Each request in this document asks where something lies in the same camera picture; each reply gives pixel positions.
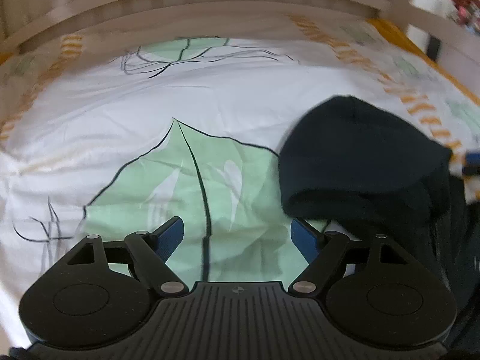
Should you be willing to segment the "white leaf-print duvet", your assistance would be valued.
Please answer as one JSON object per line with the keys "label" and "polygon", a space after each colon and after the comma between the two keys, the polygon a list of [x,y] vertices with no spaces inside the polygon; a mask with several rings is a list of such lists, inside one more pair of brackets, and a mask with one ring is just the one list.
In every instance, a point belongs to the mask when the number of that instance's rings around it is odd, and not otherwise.
{"label": "white leaf-print duvet", "polygon": [[18,307],[82,237],[177,215],[169,259],[196,281],[291,281],[304,267],[278,187],[280,148],[337,96],[390,112],[461,155],[479,98],[392,24],[300,15],[196,16],[63,35],[1,61],[1,347]]}

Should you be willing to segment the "colourful clutter on shelf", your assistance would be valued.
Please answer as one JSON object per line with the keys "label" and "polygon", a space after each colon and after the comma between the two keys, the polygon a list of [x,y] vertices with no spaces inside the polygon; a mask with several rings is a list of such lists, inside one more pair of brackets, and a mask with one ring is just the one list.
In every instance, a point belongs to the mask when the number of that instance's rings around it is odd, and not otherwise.
{"label": "colourful clutter on shelf", "polygon": [[447,17],[458,26],[470,33],[480,33],[480,2],[479,0],[450,0],[453,9]]}

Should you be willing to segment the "dark navy zip hoodie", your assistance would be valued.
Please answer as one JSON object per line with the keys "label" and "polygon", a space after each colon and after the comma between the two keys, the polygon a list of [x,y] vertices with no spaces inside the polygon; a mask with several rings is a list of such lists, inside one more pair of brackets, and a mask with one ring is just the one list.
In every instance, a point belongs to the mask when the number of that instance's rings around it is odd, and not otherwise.
{"label": "dark navy zip hoodie", "polygon": [[366,239],[382,233],[453,293],[450,359],[479,357],[479,204],[450,173],[452,151],[356,97],[312,108],[278,160],[281,206],[293,218],[330,219]]}

